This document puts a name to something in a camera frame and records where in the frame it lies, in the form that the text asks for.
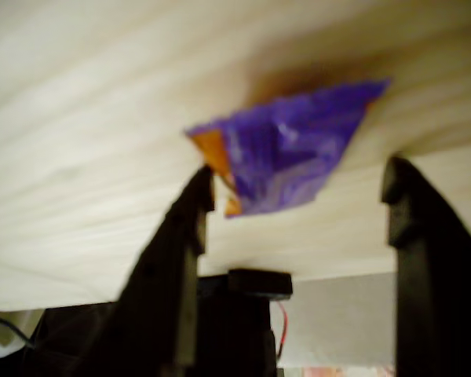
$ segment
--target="purple plastic bag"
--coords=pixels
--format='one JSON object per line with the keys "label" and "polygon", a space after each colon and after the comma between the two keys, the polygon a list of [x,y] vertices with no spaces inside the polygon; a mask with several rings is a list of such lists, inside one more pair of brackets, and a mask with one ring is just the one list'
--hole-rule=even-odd
{"label": "purple plastic bag", "polygon": [[220,130],[241,215],[308,203],[338,165],[367,106],[389,81],[345,84],[282,98],[197,126]]}

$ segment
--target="light wooden board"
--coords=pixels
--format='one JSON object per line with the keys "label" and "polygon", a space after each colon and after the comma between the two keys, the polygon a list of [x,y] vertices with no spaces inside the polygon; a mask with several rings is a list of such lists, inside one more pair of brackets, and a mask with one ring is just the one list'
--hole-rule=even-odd
{"label": "light wooden board", "polygon": [[403,151],[471,228],[471,0],[0,0],[0,309],[114,299],[201,159],[182,130],[392,77],[317,200],[227,221],[203,274],[394,269],[378,202]]}

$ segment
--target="black cable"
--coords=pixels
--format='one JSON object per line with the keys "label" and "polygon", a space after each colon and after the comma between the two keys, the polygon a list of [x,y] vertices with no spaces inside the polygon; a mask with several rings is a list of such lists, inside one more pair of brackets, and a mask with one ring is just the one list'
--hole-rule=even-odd
{"label": "black cable", "polygon": [[11,324],[7,320],[0,318],[0,325],[12,330],[17,336],[21,338],[21,340],[23,340],[26,347],[32,349],[35,348],[35,344],[33,344],[33,342],[15,324]]}

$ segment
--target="gray wall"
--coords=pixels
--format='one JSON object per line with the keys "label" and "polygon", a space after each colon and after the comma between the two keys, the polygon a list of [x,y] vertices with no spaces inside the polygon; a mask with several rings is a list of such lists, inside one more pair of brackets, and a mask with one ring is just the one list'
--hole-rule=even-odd
{"label": "gray wall", "polygon": [[[394,275],[379,274],[294,284],[284,302],[290,319],[281,365],[393,364]],[[271,305],[276,341],[283,315]]]}

